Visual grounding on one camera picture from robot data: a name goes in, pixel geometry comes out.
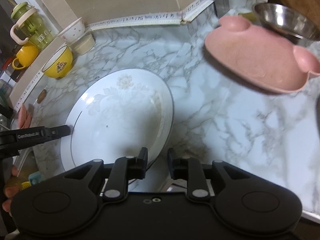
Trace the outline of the person's hand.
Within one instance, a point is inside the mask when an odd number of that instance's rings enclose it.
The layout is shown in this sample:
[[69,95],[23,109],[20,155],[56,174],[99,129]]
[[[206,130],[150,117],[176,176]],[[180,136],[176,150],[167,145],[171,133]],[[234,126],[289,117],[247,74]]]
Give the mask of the person's hand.
[[4,186],[3,193],[6,200],[2,203],[2,209],[11,216],[11,204],[13,197],[19,193],[20,186],[18,183],[18,169],[13,166],[11,169],[11,177]]

